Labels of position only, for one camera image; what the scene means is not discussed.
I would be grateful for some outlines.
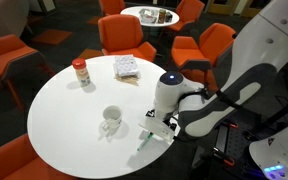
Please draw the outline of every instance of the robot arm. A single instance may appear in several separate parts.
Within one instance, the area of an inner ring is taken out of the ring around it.
[[[170,85],[163,75],[156,88],[154,121],[163,121],[178,113],[178,124],[187,134],[207,135],[223,117],[274,80],[288,62],[288,1],[272,0],[250,21],[235,39],[232,57],[227,82],[208,100],[193,93],[179,101],[187,92],[201,91],[202,85],[180,75],[174,76],[179,78],[178,84]],[[233,106],[223,99],[229,99]]]

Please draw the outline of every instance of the colored light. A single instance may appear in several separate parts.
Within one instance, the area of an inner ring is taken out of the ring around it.
[[[281,165],[277,165],[275,167],[276,167],[276,169],[283,169],[283,166],[281,166]]]
[[[285,177],[285,173],[279,172],[279,174],[280,174],[281,177]]]

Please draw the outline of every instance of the white robot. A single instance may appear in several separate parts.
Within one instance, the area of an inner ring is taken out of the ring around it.
[[[178,73],[164,74],[156,87],[155,116],[140,125],[171,141],[174,132],[163,121],[178,114],[178,125],[183,131],[202,137],[234,108],[274,80],[288,62],[288,0],[272,0],[243,28],[233,44],[232,57],[227,82],[210,99],[203,97],[202,85]],[[253,160],[269,179],[288,179],[286,134],[288,128],[272,137],[275,141],[271,145],[267,139],[250,145]]]

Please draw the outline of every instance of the mug handle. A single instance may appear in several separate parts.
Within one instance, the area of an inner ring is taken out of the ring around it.
[[[107,130],[110,129],[110,126],[109,126],[107,123],[105,123],[105,124],[102,126],[102,128],[103,128],[104,131],[107,131]]]

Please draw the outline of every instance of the jar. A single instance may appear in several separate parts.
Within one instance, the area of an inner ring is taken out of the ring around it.
[[[164,23],[165,22],[165,15],[166,15],[166,10],[165,9],[160,9],[159,14],[158,14],[158,21],[157,23]]]
[[[90,84],[90,76],[88,74],[87,68],[86,68],[86,62],[82,58],[77,58],[72,61],[72,65],[75,69],[76,76],[78,81],[80,82],[80,85],[87,86]]]
[[[173,15],[170,12],[167,12],[165,15],[165,22],[172,22]]]

